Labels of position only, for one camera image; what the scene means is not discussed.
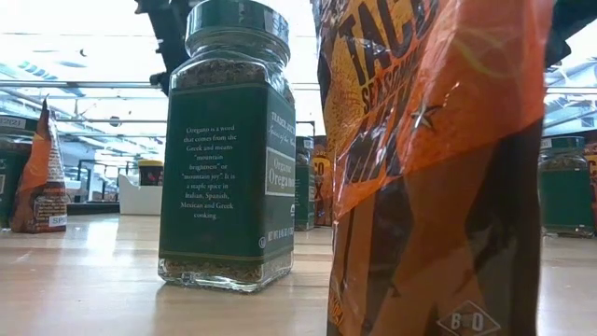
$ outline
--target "green spice jar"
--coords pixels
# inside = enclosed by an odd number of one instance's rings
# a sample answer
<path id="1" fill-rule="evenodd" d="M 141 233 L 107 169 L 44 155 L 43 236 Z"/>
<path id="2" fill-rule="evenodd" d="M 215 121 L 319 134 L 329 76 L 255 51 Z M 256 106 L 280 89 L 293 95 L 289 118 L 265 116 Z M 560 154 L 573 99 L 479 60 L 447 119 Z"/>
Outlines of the green spice jar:
<path id="1" fill-rule="evenodd" d="M 0 116 L 0 229 L 8 229 L 22 170 L 31 155 L 37 120 Z"/>
<path id="2" fill-rule="evenodd" d="M 582 137 L 544 139 L 541 144 L 539 201 L 547 231 L 592 235 L 590 174 Z"/>
<path id="3" fill-rule="evenodd" d="M 288 24 L 253 1 L 207 0 L 188 16 L 186 45 L 171 77 L 159 274 L 253 292 L 293 263 Z"/>
<path id="4" fill-rule="evenodd" d="M 315 171 L 312 155 L 313 138 L 297 136 L 296 231 L 308 231 L 315 227 Z"/>

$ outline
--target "star graphic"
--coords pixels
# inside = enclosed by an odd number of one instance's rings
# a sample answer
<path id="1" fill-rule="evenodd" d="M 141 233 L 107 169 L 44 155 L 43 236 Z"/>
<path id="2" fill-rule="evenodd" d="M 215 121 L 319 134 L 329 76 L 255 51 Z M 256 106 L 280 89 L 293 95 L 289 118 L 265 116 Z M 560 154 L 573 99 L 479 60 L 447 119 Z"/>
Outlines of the star graphic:
<path id="1" fill-rule="evenodd" d="M 441 107 L 443 106 L 427 106 L 426 104 L 421 104 L 421 107 L 419 107 L 418 110 L 416 110 L 410 115 L 411 118 L 415 119 L 412 130 L 414 131 L 418 129 L 421 125 L 423 125 L 426 128 L 434 131 L 435 128 L 433 126 L 433 121 L 431 120 L 431 117 L 434 115 L 434 113 L 438 112 L 438 110 L 441 109 Z"/>

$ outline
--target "orange spice bag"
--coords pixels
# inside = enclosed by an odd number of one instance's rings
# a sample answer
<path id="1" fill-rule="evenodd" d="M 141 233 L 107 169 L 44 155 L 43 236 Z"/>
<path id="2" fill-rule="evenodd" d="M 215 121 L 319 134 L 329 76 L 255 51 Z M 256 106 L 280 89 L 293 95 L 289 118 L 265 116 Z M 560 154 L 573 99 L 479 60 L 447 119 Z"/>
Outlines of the orange spice bag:
<path id="1" fill-rule="evenodd" d="M 31 156 L 15 196 L 10 228 L 26 233 L 65 231 L 67 204 L 58 131 L 44 100 Z"/>
<path id="2" fill-rule="evenodd" d="M 553 0 L 316 0 L 327 335 L 534 336 Z"/>

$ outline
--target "wooden countertop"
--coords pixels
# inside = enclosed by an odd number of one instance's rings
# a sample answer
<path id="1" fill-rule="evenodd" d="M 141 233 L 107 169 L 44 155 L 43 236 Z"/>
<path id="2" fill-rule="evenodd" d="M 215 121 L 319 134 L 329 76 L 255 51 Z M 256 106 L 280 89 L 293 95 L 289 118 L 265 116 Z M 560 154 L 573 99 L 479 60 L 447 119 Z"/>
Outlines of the wooden countertop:
<path id="1" fill-rule="evenodd" d="M 293 272 L 240 295 L 165 286 L 158 228 L 101 215 L 69 217 L 66 233 L 0 233 L 0 335 L 326 335 L 330 229 L 298 232 Z M 596 292 L 597 241 L 546 238 L 540 335 L 596 334 Z"/>

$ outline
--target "diamond logo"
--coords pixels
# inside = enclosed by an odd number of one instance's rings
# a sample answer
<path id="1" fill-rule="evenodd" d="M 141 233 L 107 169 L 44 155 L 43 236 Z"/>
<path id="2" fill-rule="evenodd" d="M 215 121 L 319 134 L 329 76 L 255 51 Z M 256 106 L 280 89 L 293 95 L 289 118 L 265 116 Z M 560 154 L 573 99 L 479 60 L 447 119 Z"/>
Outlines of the diamond logo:
<path id="1" fill-rule="evenodd" d="M 471 301 L 466 301 L 451 314 L 440 318 L 437 324 L 455 336 L 490 335 L 501 329 L 489 314 Z"/>

